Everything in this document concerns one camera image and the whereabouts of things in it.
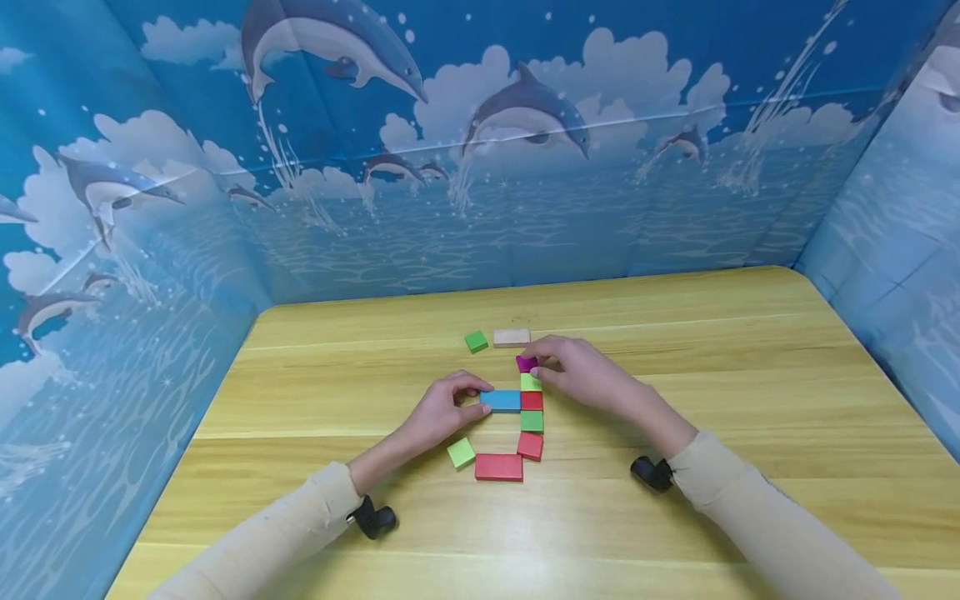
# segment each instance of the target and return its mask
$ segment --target green block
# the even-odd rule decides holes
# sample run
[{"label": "green block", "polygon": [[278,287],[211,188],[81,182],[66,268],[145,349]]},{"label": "green block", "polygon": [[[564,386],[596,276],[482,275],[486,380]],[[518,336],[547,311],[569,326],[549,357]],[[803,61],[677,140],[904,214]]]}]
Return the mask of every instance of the green block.
[{"label": "green block", "polygon": [[540,411],[520,411],[520,431],[543,433],[543,413]]},{"label": "green block", "polygon": [[483,331],[474,331],[464,339],[467,340],[467,348],[470,348],[470,354],[476,354],[488,346],[487,336],[483,334]]},{"label": "green block", "polygon": [[521,392],[541,392],[543,390],[540,380],[531,375],[528,372],[522,372],[520,374],[520,391]]},{"label": "green block", "polygon": [[453,461],[453,466],[456,467],[457,470],[466,467],[477,457],[476,453],[473,452],[473,446],[470,445],[470,440],[467,438],[463,438],[460,442],[448,446],[446,453],[450,455],[450,460]]}]

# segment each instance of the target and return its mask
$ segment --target sleeve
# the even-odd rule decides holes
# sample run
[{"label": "sleeve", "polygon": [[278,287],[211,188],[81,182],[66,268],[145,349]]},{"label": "sleeve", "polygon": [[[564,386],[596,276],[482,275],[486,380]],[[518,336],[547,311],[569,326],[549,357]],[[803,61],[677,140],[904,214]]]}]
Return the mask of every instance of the sleeve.
[{"label": "sleeve", "polygon": [[787,600],[901,598],[823,523],[760,472],[701,432],[669,461],[674,481]]},{"label": "sleeve", "polygon": [[347,515],[361,501],[347,466],[331,463],[228,532],[149,598],[254,598],[275,576],[346,531]]}]

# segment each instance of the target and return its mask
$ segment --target wooden block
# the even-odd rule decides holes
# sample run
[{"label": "wooden block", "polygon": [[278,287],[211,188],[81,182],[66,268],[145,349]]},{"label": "wooden block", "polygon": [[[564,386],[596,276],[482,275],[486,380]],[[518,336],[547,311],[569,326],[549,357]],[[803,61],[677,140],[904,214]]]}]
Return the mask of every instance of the wooden block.
[{"label": "wooden block", "polygon": [[543,392],[520,392],[521,411],[542,411]]},{"label": "wooden block", "polygon": [[539,366],[540,363],[537,362],[536,356],[534,358],[523,358],[522,356],[516,358],[516,367],[520,372],[530,372],[531,369]]},{"label": "wooden block", "polygon": [[519,454],[477,454],[473,476],[478,481],[523,481],[523,457]]},{"label": "wooden block", "polygon": [[527,431],[520,432],[520,439],[516,442],[516,453],[532,461],[540,461],[543,456],[543,436]]},{"label": "wooden block", "polygon": [[449,445],[446,448],[446,453],[450,455],[450,460],[453,461],[453,466],[457,470],[466,467],[476,458],[476,454],[473,452],[473,446],[470,445],[470,440],[467,438],[463,438],[461,441]]},{"label": "wooden block", "polygon": [[490,404],[492,413],[518,413],[520,412],[520,391],[519,390],[494,390],[492,392],[481,392],[480,401]]},{"label": "wooden block", "polygon": [[531,375],[528,372],[522,372],[520,374],[520,391],[521,392],[542,392],[543,386],[540,384],[540,380]]},{"label": "wooden block", "polygon": [[467,348],[470,348],[470,354],[476,354],[488,346],[487,336],[483,334],[483,331],[474,331],[464,340],[467,342]]},{"label": "wooden block", "polygon": [[530,329],[494,329],[494,348],[524,348],[530,344]]},{"label": "wooden block", "polygon": [[520,431],[543,433],[543,412],[520,411]]}]

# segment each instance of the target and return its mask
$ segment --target person's right hand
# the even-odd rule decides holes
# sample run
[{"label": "person's right hand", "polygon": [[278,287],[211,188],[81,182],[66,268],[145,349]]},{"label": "person's right hand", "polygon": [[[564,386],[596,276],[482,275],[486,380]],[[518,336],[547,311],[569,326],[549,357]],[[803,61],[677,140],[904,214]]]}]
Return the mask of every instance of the person's right hand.
[{"label": "person's right hand", "polygon": [[[621,417],[638,395],[656,393],[586,340],[548,335],[523,352],[524,358],[535,356],[541,366],[531,371],[534,377],[587,406]],[[557,360],[556,369],[542,365],[550,358]]]}]

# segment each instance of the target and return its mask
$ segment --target blue backdrop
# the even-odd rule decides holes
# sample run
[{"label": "blue backdrop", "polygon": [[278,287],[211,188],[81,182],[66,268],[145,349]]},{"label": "blue backdrop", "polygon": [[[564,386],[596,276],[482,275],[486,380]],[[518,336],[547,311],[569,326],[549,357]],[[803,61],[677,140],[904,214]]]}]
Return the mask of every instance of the blue backdrop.
[{"label": "blue backdrop", "polygon": [[960,459],[960,24],[804,251],[806,273]]},{"label": "blue backdrop", "polygon": [[275,303],[793,265],[948,7],[370,2],[0,8],[3,598],[104,593]]}]

